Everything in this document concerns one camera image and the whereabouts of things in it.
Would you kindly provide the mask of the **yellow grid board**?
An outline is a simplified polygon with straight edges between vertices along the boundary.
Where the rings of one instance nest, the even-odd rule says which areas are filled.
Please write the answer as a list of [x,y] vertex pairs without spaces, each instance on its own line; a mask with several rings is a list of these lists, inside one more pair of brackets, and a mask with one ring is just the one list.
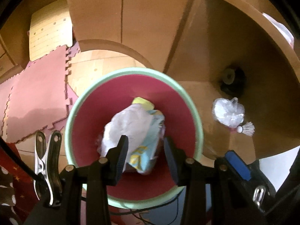
[[67,0],[57,0],[31,16],[29,60],[33,62],[64,45],[73,45],[73,25]]

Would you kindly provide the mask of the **clear plastic bag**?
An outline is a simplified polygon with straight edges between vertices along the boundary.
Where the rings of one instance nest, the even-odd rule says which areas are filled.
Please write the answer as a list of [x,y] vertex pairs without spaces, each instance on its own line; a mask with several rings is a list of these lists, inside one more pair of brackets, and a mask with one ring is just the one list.
[[245,108],[237,97],[231,100],[218,98],[213,102],[212,115],[224,126],[236,128],[244,121]]

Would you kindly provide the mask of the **metal spring clamp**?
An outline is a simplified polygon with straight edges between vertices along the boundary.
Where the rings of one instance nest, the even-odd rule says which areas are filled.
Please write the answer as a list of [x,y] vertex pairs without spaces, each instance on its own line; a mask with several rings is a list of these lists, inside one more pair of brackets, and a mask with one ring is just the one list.
[[264,212],[264,209],[262,207],[264,196],[266,194],[266,187],[263,185],[259,185],[254,189],[253,193],[253,202],[255,206],[261,211]]
[[34,173],[38,179],[34,181],[34,191],[41,199],[49,196],[49,206],[56,207],[61,204],[62,185],[59,178],[59,153],[62,135],[54,130],[47,140],[44,133],[39,131],[34,143]]

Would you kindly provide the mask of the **green diaper package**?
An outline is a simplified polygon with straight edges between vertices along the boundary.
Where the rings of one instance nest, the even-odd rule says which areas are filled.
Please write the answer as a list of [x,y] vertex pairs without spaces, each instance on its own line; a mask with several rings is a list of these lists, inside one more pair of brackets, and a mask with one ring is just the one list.
[[128,165],[134,168],[139,174],[146,175],[153,169],[165,135],[165,116],[159,110],[149,110],[152,117],[142,142],[129,152]]

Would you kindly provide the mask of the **white feather shuttlecock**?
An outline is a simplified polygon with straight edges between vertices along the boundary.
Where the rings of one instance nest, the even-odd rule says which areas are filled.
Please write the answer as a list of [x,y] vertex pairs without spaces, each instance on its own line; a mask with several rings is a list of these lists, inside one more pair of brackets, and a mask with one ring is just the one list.
[[240,125],[236,128],[236,131],[240,134],[247,135],[249,137],[252,137],[255,133],[255,127],[253,123],[248,122],[244,125]]

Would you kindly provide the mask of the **purple foam floor mat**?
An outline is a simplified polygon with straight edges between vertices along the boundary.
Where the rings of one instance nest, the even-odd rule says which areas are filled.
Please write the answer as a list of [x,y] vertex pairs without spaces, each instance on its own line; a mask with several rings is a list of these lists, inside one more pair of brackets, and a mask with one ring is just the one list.
[[79,43],[76,42],[72,47],[68,48],[68,54],[67,54],[67,65],[68,67],[66,68],[66,71],[68,72],[68,74],[66,75],[66,79],[65,79],[65,94],[66,94],[66,100],[69,103],[68,105],[66,105],[66,109],[67,109],[67,116],[64,117],[63,119],[60,119],[56,122],[54,122],[52,124],[52,127],[48,128],[45,127],[45,129],[43,129],[43,132],[47,135],[49,135],[53,130],[59,130],[61,131],[67,121],[67,118],[69,116],[69,113],[71,112],[71,109],[73,108],[73,105],[75,103],[75,101],[78,99],[78,95],[76,94],[76,92],[73,90],[73,88],[70,86],[69,82],[68,82],[68,76],[71,75],[71,66],[72,66],[72,59],[80,53],[80,47],[79,47]]

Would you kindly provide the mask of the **pink plastic wrapper pack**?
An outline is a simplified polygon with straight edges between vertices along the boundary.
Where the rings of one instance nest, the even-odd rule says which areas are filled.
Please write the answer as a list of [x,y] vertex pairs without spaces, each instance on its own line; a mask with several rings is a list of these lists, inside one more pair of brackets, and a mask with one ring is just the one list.
[[294,48],[294,36],[289,31],[289,29],[282,23],[277,22],[270,15],[268,15],[266,13],[262,13],[262,15],[273,24],[273,26],[281,33],[281,35],[285,38],[285,40],[288,42],[288,44],[293,49]]

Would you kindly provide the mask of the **wooden corner shelf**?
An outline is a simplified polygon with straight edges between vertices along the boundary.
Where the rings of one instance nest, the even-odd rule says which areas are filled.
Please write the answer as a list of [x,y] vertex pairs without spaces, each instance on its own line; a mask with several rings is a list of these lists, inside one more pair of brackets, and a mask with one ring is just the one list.
[[[299,58],[253,0],[188,0],[164,72],[196,105],[206,158],[234,150],[251,163],[299,146]],[[253,136],[214,119],[218,98],[238,99]]]

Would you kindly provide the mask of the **brown polka dot cloth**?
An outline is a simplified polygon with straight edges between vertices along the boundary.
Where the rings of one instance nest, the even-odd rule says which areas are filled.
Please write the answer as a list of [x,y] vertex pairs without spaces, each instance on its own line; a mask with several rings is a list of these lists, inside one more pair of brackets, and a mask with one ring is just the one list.
[[1,224],[23,224],[37,202],[33,179],[1,149]]

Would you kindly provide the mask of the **white printed plastic bag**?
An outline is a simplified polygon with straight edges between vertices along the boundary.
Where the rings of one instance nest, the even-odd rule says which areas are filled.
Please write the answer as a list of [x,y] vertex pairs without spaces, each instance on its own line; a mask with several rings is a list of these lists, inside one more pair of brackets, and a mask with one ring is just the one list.
[[117,113],[105,125],[101,145],[98,148],[100,156],[105,157],[109,149],[115,148],[122,135],[128,137],[127,155],[130,155],[144,141],[152,120],[153,116],[141,104],[132,104]]

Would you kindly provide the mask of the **pink foam floor mat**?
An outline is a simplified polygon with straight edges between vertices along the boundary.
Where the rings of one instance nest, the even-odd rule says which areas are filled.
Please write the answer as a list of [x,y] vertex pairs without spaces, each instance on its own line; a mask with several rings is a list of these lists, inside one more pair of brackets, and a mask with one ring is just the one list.
[[1,84],[1,136],[16,143],[68,115],[69,50],[59,46]]

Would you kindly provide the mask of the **red green trash bin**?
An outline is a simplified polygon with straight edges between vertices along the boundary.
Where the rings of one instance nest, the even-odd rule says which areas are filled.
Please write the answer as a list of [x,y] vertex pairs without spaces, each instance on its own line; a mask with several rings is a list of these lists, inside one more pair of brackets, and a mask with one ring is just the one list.
[[[149,68],[130,67],[110,72],[90,86],[69,114],[64,147],[68,163],[76,167],[99,158],[96,140],[112,117],[141,97],[152,102],[165,116],[166,136],[177,148],[199,161],[203,128],[198,111],[185,89],[171,77]],[[143,209],[167,202],[181,191],[164,159],[148,175],[126,172],[116,186],[107,188],[110,206]]]

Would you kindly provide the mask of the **metal spring clamp right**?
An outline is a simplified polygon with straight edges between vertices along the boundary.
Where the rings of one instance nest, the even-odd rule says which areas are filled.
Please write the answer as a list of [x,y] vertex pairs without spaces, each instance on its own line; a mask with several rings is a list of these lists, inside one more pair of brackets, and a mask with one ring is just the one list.
[[254,189],[253,193],[253,202],[255,206],[261,211],[264,212],[264,209],[262,207],[264,196],[266,194],[266,187],[263,185],[259,185]]

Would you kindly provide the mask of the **wooden cabinet with doors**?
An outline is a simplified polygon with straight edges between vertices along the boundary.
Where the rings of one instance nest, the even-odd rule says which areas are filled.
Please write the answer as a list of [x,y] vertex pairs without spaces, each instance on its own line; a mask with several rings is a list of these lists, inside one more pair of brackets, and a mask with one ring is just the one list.
[[191,0],[67,0],[81,51],[113,50],[163,71]]

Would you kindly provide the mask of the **black round speaker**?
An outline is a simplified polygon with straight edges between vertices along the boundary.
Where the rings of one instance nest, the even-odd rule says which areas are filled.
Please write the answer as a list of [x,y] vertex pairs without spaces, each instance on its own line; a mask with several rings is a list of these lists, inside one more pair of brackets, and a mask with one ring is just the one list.
[[246,82],[246,75],[240,67],[228,67],[222,73],[220,90],[231,97],[239,98],[244,94]]

